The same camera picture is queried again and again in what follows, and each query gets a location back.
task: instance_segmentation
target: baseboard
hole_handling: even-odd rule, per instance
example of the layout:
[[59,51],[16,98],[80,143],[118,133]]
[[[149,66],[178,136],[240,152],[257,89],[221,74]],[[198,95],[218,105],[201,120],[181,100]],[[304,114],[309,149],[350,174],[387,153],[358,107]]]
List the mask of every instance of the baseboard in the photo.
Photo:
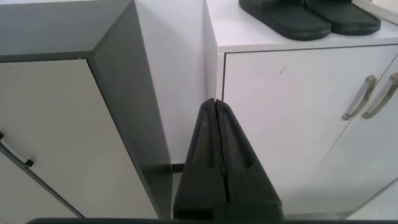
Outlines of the baseboard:
[[183,169],[184,169],[184,164],[172,164],[173,173],[182,172]]

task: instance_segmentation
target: black handle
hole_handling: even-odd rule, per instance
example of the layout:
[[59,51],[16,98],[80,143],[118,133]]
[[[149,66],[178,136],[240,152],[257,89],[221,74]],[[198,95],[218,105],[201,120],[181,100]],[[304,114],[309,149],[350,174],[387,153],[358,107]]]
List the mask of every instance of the black handle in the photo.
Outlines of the black handle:
[[[13,154],[2,142],[1,140],[3,139],[4,134],[2,132],[0,132],[0,146],[2,146],[4,148],[4,150],[8,151],[8,153]],[[22,156],[16,156],[14,155],[17,159],[20,160],[21,163],[25,164],[25,166],[27,167],[32,167],[34,164],[34,161],[32,159],[28,159],[25,162],[21,159]]]

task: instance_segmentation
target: black plastic object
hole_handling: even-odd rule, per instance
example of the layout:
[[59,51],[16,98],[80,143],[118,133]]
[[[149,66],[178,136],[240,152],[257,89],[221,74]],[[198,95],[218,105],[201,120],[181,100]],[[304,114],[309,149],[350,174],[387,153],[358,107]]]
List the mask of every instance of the black plastic object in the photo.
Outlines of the black plastic object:
[[216,101],[226,167],[228,204],[223,220],[281,220],[282,203],[231,108]]
[[213,207],[225,203],[223,166],[214,99],[204,102],[174,201],[175,219],[211,220]]
[[398,224],[397,220],[271,220],[266,222],[206,222],[138,218],[40,218],[27,224]]
[[280,35],[317,40],[330,34],[330,23],[304,10],[304,0],[239,0],[247,13]]
[[380,19],[352,0],[306,0],[305,8],[330,22],[336,34],[368,35],[380,29]]

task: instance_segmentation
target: black slipper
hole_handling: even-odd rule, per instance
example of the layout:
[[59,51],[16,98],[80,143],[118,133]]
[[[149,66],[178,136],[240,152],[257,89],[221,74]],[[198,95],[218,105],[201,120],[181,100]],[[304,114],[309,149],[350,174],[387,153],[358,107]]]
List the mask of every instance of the black slipper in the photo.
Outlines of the black slipper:
[[239,0],[241,7],[280,35],[317,40],[330,32],[330,23],[303,9],[304,0]]
[[368,35],[380,29],[380,19],[352,0],[306,0],[305,8],[330,22],[336,34]]

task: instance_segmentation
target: scratch mark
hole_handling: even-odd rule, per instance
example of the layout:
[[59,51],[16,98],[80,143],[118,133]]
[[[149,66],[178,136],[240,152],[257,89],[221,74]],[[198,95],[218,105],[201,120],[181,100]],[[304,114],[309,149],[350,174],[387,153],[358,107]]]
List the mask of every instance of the scratch mark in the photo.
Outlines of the scratch mark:
[[284,69],[282,69],[282,70],[279,72],[279,75],[282,74],[282,73],[284,72],[285,69],[286,69],[286,67],[284,67]]

